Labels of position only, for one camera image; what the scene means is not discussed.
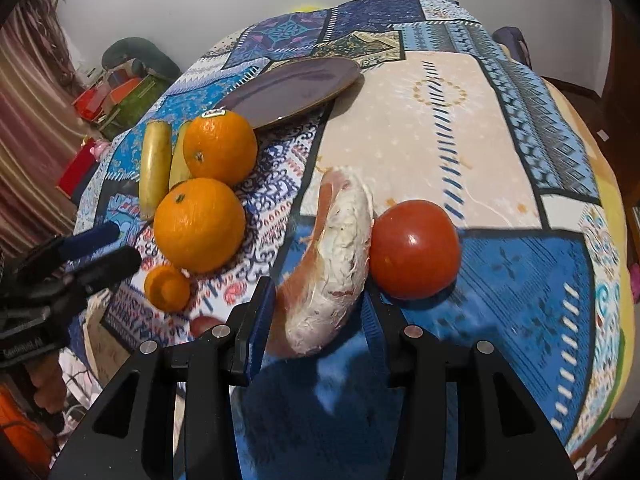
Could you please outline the person's left hand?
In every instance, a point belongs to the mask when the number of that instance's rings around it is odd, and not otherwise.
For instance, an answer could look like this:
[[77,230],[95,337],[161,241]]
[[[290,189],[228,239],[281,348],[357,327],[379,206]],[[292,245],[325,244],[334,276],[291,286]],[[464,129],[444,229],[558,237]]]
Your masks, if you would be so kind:
[[36,389],[35,404],[51,414],[62,411],[66,399],[66,385],[58,362],[59,355],[58,352],[48,353],[26,364],[30,381]]

